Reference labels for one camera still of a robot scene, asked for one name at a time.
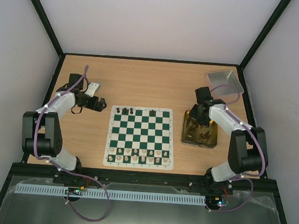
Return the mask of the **gold tin with dark pieces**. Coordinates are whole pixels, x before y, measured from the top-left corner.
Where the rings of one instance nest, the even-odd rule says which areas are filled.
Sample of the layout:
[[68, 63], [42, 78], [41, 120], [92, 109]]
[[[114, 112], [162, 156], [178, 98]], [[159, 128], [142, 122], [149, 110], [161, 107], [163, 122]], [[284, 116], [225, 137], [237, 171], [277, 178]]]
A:
[[217, 145], [217, 127], [218, 124], [212, 120], [209, 126], [201, 126], [190, 117], [190, 111], [187, 110], [183, 117], [181, 143], [213, 149]]

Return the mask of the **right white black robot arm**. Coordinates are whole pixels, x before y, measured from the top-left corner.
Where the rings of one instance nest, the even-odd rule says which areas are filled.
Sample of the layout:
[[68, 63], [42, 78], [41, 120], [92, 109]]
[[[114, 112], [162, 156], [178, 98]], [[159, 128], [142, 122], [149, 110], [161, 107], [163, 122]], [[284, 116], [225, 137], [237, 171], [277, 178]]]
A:
[[203, 126], [213, 121], [230, 137], [228, 160], [207, 169], [204, 176], [204, 188], [208, 192], [215, 193], [226, 181], [263, 175], [268, 160], [266, 133], [261, 127], [241, 120], [223, 100], [212, 97], [197, 99], [190, 117]]

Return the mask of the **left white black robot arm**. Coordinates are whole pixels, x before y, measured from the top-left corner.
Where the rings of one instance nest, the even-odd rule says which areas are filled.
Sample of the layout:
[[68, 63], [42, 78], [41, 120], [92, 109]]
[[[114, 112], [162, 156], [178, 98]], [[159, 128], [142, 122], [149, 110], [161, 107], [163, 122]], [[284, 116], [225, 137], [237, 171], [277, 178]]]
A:
[[104, 98], [90, 95], [80, 88], [61, 87], [48, 103], [36, 111], [27, 111], [22, 121], [22, 150], [38, 160], [45, 160], [60, 171], [78, 172], [81, 161], [63, 147], [60, 119], [78, 106], [97, 112], [107, 107]]

